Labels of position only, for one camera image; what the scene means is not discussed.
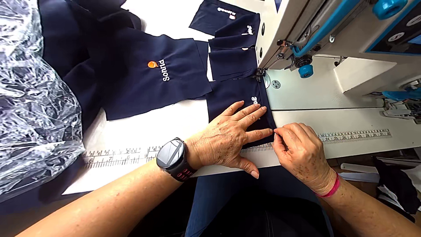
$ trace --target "smartwatch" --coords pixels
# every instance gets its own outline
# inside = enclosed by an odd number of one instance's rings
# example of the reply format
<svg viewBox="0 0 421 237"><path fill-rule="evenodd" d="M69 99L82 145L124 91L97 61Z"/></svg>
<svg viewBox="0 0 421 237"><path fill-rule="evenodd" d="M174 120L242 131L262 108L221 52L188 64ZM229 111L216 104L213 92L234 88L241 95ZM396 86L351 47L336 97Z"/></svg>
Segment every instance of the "smartwatch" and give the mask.
<svg viewBox="0 0 421 237"><path fill-rule="evenodd" d="M185 150L184 141L176 137L166 143L157 155L157 165L180 182L186 181L197 171L187 163Z"/></svg>

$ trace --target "embroidered logo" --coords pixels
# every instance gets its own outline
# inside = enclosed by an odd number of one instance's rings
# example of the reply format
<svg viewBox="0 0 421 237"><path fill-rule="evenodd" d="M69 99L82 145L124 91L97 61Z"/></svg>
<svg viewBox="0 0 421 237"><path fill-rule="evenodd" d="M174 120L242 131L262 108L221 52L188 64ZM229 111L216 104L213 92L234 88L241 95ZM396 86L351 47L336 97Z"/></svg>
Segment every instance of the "embroidered logo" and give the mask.
<svg viewBox="0 0 421 237"><path fill-rule="evenodd" d="M257 97L253 96L253 97L251 98L251 101L253 101L253 104L257 104Z"/></svg>
<svg viewBox="0 0 421 237"><path fill-rule="evenodd" d="M235 14L236 14L235 12L230 11L230 10L225 10L223 8L218 8L218 11L222 11L222 12L228 13L229 14L229 18L231 20L235 20Z"/></svg>
<svg viewBox="0 0 421 237"><path fill-rule="evenodd" d="M241 35L253 35L253 28L250 25L248 25L247 33L242 33Z"/></svg>
<svg viewBox="0 0 421 237"><path fill-rule="evenodd" d="M150 62L148 62L148 67L150 67L150 68L156 68L156 67L158 67L158 64L157 64L157 62L150 61Z"/></svg>
<svg viewBox="0 0 421 237"><path fill-rule="evenodd" d="M159 67L161 69L162 76L163 76L162 80L163 81L169 81L170 77L169 77L168 72L167 72L167 67L165 66L165 61L162 59L158 62L159 62Z"/></svg>

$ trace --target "pink wristband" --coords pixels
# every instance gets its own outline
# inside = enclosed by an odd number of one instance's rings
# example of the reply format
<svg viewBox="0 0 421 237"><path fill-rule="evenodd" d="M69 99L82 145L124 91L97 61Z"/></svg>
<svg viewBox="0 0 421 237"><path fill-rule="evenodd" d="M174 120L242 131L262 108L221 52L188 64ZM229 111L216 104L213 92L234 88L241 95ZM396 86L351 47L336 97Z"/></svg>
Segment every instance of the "pink wristband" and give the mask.
<svg viewBox="0 0 421 237"><path fill-rule="evenodd" d="M325 195L321 196L316 194L319 197L330 197L332 195L334 195L336 193L336 191L338 190L339 186L341 185L341 181L339 179L339 175L338 173L336 173L336 180L335 180L335 184L333 185L333 188Z"/></svg>

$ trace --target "industrial sewing machine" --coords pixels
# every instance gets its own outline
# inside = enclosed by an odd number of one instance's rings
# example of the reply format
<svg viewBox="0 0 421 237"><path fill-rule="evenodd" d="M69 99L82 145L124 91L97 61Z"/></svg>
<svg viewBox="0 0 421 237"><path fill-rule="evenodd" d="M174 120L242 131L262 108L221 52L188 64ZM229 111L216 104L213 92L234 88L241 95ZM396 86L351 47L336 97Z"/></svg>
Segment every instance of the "industrial sewing machine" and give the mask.
<svg viewBox="0 0 421 237"><path fill-rule="evenodd" d="M272 111L383 107L421 122L420 0L266 0L256 57Z"/></svg>

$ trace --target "watch face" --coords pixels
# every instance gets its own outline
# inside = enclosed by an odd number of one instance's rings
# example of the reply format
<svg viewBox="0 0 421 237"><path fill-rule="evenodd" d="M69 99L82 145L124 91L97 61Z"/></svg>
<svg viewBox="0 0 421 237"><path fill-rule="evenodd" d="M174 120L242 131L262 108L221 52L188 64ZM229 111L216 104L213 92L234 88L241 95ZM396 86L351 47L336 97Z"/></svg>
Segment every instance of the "watch face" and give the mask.
<svg viewBox="0 0 421 237"><path fill-rule="evenodd" d="M184 143L181 140L172 140L165 144L157 156L159 167L168 168L175 164L184 154Z"/></svg>

